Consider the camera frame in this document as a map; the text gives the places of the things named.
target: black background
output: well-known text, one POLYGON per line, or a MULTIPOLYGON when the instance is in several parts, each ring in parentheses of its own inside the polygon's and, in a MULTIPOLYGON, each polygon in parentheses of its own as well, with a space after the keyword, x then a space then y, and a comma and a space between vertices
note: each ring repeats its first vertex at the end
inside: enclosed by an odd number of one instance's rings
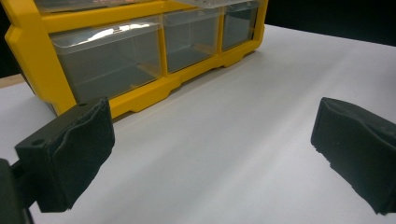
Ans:
MULTIPOLYGON (((389 0, 269 0, 265 23, 396 47, 396 7, 389 0)), ((8 26, 0 8, 0 77, 19 73, 4 40, 8 26)))

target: plastic drawer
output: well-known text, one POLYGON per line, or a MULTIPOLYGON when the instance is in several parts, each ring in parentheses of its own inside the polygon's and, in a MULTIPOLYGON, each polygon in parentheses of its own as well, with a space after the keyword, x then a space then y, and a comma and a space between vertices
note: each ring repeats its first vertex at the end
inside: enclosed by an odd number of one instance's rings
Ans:
POLYGON ((42 12, 77 11, 100 7, 117 7, 150 0, 35 0, 42 12))
POLYGON ((232 4, 247 2, 249 0, 175 0, 175 1, 196 7, 214 8, 214 7, 224 7, 232 4))
POLYGON ((51 36, 77 102, 113 98, 162 74, 158 20, 142 18, 51 36))
POLYGON ((163 15, 168 72, 176 72, 216 53, 219 15, 219 8, 163 15))
POLYGON ((253 38, 259 5, 257 1, 250 1, 226 7, 222 50, 230 49, 253 38))

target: black foam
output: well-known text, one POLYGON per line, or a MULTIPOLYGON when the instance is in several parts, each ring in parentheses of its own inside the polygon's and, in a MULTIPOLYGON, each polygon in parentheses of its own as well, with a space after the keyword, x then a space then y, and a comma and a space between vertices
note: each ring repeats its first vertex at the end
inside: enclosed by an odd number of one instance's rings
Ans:
POLYGON ((323 98, 311 143, 376 213, 396 212, 396 125, 323 98))
POLYGON ((42 212, 63 212, 91 184, 115 143, 107 99, 76 105, 15 148, 35 177, 42 212))

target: white surface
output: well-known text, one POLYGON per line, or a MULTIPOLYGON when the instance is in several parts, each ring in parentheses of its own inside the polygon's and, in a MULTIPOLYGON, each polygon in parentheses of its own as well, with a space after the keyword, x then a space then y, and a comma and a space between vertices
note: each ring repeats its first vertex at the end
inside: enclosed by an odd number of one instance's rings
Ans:
MULTIPOLYGON (((396 122, 396 48, 267 26, 243 61, 117 121, 71 211, 40 223, 395 223, 310 144, 320 98, 396 122)), ((1 154, 53 119, 27 85, 0 90, 1 154)))

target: yellow plastic frame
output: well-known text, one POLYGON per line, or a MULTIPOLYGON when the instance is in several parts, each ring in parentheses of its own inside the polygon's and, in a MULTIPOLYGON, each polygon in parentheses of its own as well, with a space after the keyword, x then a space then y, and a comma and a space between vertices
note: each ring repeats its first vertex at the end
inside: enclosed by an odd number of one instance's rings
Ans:
MULTIPOLYGON (((153 1, 121 7, 108 7, 79 12, 40 13, 33 0, 0 0, 10 19, 6 41, 34 93, 50 103, 60 115, 76 104, 64 71, 59 63, 49 34, 82 27, 105 25, 130 19, 158 15, 165 12, 194 8, 174 1, 153 1)), ((163 76, 110 100, 113 118, 128 111, 138 112, 165 99, 181 83, 217 67, 239 62, 258 48, 264 32, 264 18, 268 1, 258 8, 252 40, 232 49, 221 50, 224 17, 219 18, 217 53, 204 61, 175 73, 167 73, 163 29, 160 29, 160 54, 163 76)))

